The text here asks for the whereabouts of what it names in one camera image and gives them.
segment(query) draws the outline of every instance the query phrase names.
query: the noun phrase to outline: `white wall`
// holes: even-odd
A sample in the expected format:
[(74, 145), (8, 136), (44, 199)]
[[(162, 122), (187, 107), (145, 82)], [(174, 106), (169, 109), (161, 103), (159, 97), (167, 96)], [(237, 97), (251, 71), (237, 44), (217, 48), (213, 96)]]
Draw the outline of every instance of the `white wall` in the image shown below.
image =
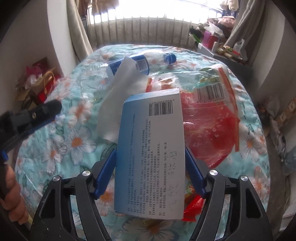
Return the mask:
[(31, 0), (0, 43), (0, 113), (13, 107), (15, 81), (27, 65), (47, 57), (61, 73), (47, 22), (46, 1)]
[(277, 90), (280, 72), (275, 66), (285, 28), (285, 17), (275, 4), (266, 1), (266, 26), (263, 38), (252, 65), (253, 78), (246, 86), (253, 102), (261, 102)]
[(25, 67), (44, 57), (61, 76), (76, 66), (66, 1), (31, 0), (11, 24), (0, 43), (0, 114), (14, 107), (15, 81)]
[[(267, 1), (267, 21), (263, 39), (253, 63), (254, 78), (247, 86), (253, 102), (277, 95), (280, 112), (296, 96), (296, 34), (284, 15), (271, 0)], [(282, 129), (286, 151), (296, 145), (296, 117)], [(296, 172), (289, 176), (290, 206), (283, 216), (281, 230), (296, 212)]]
[(76, 66), (76, 57), (68, 27), (66, 1), (47, 0), (47, 15), (54, 50), (63, 75), (67, 76)]

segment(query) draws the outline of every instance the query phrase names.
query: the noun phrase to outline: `laundry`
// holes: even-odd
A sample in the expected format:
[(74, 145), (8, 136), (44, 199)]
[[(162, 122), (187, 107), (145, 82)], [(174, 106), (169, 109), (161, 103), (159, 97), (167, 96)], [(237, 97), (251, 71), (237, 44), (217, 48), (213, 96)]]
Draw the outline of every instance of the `laundry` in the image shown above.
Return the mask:
[(220, 3), (220, 7), (223, 10), (232, 10), (237, 11), (239, 9), (239, 1), (238, 0), (223, 0), (222, 3)]

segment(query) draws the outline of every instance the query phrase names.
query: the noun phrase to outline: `human hand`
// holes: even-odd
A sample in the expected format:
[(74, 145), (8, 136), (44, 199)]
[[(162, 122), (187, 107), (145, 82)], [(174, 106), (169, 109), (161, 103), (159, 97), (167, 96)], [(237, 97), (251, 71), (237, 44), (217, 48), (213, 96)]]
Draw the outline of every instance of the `human hand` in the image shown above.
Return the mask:
[(4, 209), (9, 211), (8, 217), (12, 222), (18, 221), (19, 224), (24, 224), (29, 216), (24, 198), (20, 195), (20, 185), (10, 166), (7, 166), (5, 181), (9, 192), (4, 200), (0, 199), (0, 203)]

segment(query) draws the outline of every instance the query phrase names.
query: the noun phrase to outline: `bed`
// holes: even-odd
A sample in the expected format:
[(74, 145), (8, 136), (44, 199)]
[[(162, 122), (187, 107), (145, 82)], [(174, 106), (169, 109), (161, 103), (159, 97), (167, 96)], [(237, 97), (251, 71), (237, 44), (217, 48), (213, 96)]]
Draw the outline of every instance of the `bed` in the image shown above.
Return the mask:
[[(55, 121), (37, 130), (22, 143), (19, 149), (15, 173), (21, 186), (29, 214), (33, 217), (49, 181), (55, 175), (63, 178), (77, 176), (90, 169), (96, 161), (102, 160), (116, 144), (100, 138), (96, 131), (100, 100), (90, 102), (83, 98), (79, 84), (81, 73), (90, 65), (104, 64), (136, 54), (147, 49), (162, 49), (173, 52), (177, 62), (164, 73), (177, 71), (198, 71), (201, 68), (220, 63), (201, 54), (176, 48), (154, 45), (109, 45), (92, 53), (81, 62), (68, 77), (59, 79), (48, 100), (58, 99), (62, 111)], [(106, 90), (105, 69), (98, 73), (100, 89)], [(239, 177), (247, 175), (255, 187), (265, 209), (270, 194), (269, 160), (261, 122), (246, 90), (229, 70), (229, 78), (238, 107), (239, 151), (232, 152), (216, 168), (223, 175)], [(76, 199), (71, 198), (73, 217), (77, 233), (84, 237)], [(189, 240), (196, 223), (184, 221), (163, 221), (153, 228), (146, 228), (139, 219), (114, 211), (114, 176), (106, 192), (96, 201), (96, 206), (112, 240)], [(224, 209), (216, 238), (223, 235), (227, 220), (229, 198), (224, 200)]]

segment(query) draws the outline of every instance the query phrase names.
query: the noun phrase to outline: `blue bottle cap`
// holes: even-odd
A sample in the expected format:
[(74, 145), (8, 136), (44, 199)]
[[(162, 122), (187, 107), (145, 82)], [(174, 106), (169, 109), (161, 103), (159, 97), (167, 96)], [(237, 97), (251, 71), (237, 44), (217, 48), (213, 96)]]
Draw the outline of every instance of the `blue bottle cap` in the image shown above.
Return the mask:
[(173, 64), (176, 62), (176, 55), (173, 53), (165, 53), (163, 58), (165, 62), (168, 62), (168, 64)]

